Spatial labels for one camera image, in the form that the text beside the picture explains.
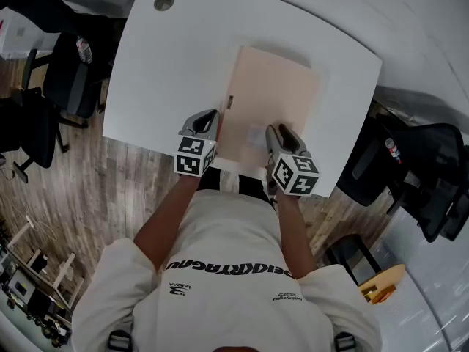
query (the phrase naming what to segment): white cable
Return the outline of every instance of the white cable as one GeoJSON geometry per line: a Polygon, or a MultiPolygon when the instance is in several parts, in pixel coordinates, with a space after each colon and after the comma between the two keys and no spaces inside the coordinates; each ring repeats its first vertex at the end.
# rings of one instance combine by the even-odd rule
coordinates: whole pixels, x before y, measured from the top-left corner
{"type": "Polygon", "coordinates": [[[28,207],[28,205],[27,205],[25,202],[23,202],[23,206],[25,207],[26,212],[25,212],[25,213],[22,213],[21,210],[19,210],[19,209],[13,204],[13,202],[11,201],[11,199],[5,196],[5,193],[4,193],[3,191],[0,191],[0,192],[3,194],[3,197],[4,197],[6,200],[8,200],[8,202],[10,203],[10,205],[12,206],[12,208],[14,208],[14,209],[15,209],[17,212],[19,212],[21,215],[25,215],[25,216],[26,216],[26,219],[28,220],[28,222],[29,222],[30,225],[31,225],[31,228],[32,228],[34,231],[38,232],[38,231],[42,230],[42,231],[47,235],[47,237],[50,238],[52,241],[57,241],[57,235],[56,235],[56,233],[53,231],[53,229],[50,228],[50,227],[49,227],[46,223],[44,223],[43,221],[37,221],[37,220],[35,220],[35,219],[32,217],[32,215],[30,214],[30,212],[29,212],[29,207],[28,207]],[[45,228],[44,228],[43,226],[45,226],[46,228],[48,228],[49,231],[52,232],[52,235],[53,235],[53,236],[49,235],[49,234],[46,232],[46,230],[45,230],[45,228]]]}

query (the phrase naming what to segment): cable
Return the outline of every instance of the cable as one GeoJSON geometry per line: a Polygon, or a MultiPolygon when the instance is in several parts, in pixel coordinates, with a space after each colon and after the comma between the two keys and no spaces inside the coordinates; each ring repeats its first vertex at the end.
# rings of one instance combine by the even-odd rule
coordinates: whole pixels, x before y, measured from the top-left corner
{"type": "Polygon", "coordinates": [[[0,168],[0,171],[1,171],[1,174],[3,175],[3,177],[5,177],[7,179],[7,181],[11,181],[11,180],[13,180],[13,178],[15,178],[15,171],[13,171],[11,168],[0,168]],[[12,177],[8,178],[7,176],[5,176],[4,170],[11,171],[12,172],[12,177]]]}
{"type": "Polygon", "coordinates": [[[17,212],[19,212],[21,215],[27,215],[27,216],[33,221],[33,224],[31,224],[31,228],[32,228],[34,231],[38,232],[38,231],[42,230],[42,232],[44,232],[44,233],[47,235],[47,237],[50,238],[52,241],[57,241],[57,235],[56,235],[56,233],[53,231],[53,229],[52,229],[51,227],[49,227],[49,226],[48,226],[46,223],[44,223],[43,221],[37,221],[36,219],[34,219],[34,218],[32,217],[32,215],[30,214],[30,212],[29,212],[29,207],[28,207],[28,205],[27,205],[25,202],[23,202],[23,206],[25,207],[26,212],[25,212],[25,213],[22,213],[21,210],[19,210],[19,209],[13,204],[13,202],[11,201],[11,199],[8,198],[8,197],[6,197],[6,195],[5,195],[5,193],[4,193],[3,191],[0,191],[0,192],[3,194],[4,198],[8,200],[8,202],[10,203],[10,205],[12,206],[12,208],[14,208],[14,209],[15,209],[17,212]],[[53,236],[52,236],[52,235],[49,235],[49,234],[46,232],[46,230],[45,230],[45,228],[44,228],[43,226],[45,226],[46,228],[48,228],[49,231],[52,232],[52,235],[53,235],[53,236]]]}

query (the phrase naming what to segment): person's left arm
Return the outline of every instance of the person's left arm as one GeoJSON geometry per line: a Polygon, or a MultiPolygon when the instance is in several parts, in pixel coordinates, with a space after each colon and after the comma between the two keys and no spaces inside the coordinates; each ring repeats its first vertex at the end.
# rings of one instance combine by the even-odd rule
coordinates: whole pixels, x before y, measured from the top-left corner
{"type": "Polygon", "coordinates": [[[182,176],[134,241],[120,239],[104,249],[92,282],[73,313],[76,352],[104,351],[116,325],[156,288],[156,272],[176,241],[199,181],[198,177],[182,176]]]}

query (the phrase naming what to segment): black buckle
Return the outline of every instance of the black buckle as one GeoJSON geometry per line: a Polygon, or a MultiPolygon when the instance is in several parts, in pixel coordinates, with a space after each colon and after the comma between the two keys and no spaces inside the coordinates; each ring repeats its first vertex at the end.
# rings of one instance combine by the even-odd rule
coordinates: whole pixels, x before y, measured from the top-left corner
{"type": "Polygon", "coordinates": [[[355,338],[348,332],[341,332],[334,338],[334,345],[336,346],[336,352],[341,351],[354,351],[357,344],[355,338]]]}
{"type": "Polygon", "coordinates": [[[132,337],[123,330],[116,330],[109,334],[108,350],[119,352],[132,352],[132,337]]]}

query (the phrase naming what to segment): person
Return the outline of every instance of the person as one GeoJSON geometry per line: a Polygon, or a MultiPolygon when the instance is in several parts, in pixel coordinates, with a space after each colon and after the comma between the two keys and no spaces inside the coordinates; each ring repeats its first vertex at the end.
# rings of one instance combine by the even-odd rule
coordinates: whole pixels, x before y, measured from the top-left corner
{"type": "Polygon", "coordinates": [[[73,313],[75,351],[107,351],[125,329],[139,352],[334,351],[342,332],[380,351],[345,269],[316,267],[298,199],[277,191],[277,215],[261,181],[240,176],[239,194],[219,182],[213,168],[181,176],[133,241],[104,248],[73,313]]]}

